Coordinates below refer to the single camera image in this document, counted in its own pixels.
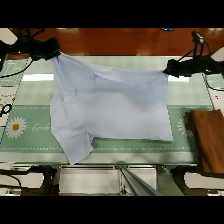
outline brown wooden floor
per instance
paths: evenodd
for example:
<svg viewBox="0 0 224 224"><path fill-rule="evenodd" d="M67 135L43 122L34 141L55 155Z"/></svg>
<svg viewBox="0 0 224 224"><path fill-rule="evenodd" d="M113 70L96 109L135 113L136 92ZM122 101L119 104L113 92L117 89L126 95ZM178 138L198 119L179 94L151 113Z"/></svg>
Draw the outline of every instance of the brown wooden floor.
<svg viewBox="0 0 224 224"><path fill-rule="evenodd" d="M193 30L207 40L211 51L224 47L223 28L175 28L172 32L161 28L46 28L36 39L55 37L61 51L69 55L181 56L193 49Z"/></svg>

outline shirt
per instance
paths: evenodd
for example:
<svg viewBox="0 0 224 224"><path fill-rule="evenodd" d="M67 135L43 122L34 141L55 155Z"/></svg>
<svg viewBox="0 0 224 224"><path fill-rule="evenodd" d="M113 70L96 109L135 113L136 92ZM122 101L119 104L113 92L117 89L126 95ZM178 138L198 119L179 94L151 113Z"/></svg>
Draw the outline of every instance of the shirt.
<svg viewBox="0 0 224 224"><path fill-rule="evenodd" d="M173 140L167 74L94 65L63 53L51 61L51 131L70 164L93 150L93 137Z"/></svg>

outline table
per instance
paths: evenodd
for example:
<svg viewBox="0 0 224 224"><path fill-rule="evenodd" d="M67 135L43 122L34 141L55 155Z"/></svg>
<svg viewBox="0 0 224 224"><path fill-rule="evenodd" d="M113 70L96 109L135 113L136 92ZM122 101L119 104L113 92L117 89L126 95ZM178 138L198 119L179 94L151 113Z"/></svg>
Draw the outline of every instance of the table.
<svg viewBox="0 0 224 224"><path fill-rule="evenodd" d="M100 65L145 70L163 70L169 59L179 58L167 56L76 57ZM7 61L6 63L6 69L0 75L11 74L12 66L17 69L18 64L22 67L28 62L27 60L18 60ZM63 150L50 132L49 102L54 94L51 61L39 60L34 62L24 72L23 77L20 75L8 81L7 79L2 80L0 85L4 83L19 85L8 122L13 123L16 117L23 118L27 127L23 134L17 138L9 138L4 128L0 129L0 136L2 136L0 162L68 164ZM181 82L171 78L168 95L173 142L96 138L93 142L94 151L80 164L196 163L192 134L185 129L183 115L192 109L213 109L202 75L194 74L191 78L185 78Z"/></svg>

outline flower center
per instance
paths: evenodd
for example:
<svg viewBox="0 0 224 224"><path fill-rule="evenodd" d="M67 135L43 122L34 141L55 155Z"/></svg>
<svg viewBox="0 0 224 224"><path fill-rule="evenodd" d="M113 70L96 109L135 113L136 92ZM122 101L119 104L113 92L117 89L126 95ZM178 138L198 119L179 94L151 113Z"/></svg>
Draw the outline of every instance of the flower center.
<svg viewBox="0 0 224 224"><path fill-rule="evenodd" d="M13 126L12 126L12 130L13 131L17 131L17 130L19 130L19 124L14 124Z"/></svg>

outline white flower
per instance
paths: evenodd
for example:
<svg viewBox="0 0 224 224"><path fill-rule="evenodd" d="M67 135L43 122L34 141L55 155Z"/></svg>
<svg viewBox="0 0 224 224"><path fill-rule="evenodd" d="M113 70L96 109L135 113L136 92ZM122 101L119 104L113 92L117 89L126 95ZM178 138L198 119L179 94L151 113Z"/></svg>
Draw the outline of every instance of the white flower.
<svg viewBox="0 0 224 224"><path fill-rule="evenodd" d="M192 132L186 130L184 121L183 121L182 119L179 119L179 120L178 120L178 125L177 125L177 127L178 127L178 131L180 131L181 134L182 134L184 137L187 137L187 136L188 136L188 137L193 137Z"/></svg>
<svg viewBox="0 0 224 224"><path fill-rule="evenodd" d="M15 117L6 126L8 138L17 138L26 130L26 121L22 117Z"/></svg>

